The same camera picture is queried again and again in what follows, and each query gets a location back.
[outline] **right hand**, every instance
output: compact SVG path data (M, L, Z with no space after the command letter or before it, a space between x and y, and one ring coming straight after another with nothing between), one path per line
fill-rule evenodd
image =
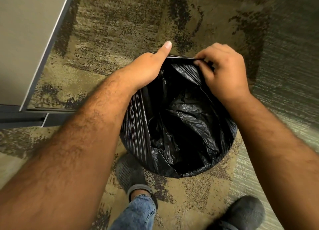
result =
M214 72L202 60L196 60L209 89L224 105L250 95L244 58L228 45L214 43L203 49L196 59L213 62Z

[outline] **denim pant leg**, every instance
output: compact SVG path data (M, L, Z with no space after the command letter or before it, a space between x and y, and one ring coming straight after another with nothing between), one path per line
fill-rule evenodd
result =
M156 206L152 198L145 194L138 195L113 222L109 230L151 230L155 214Z

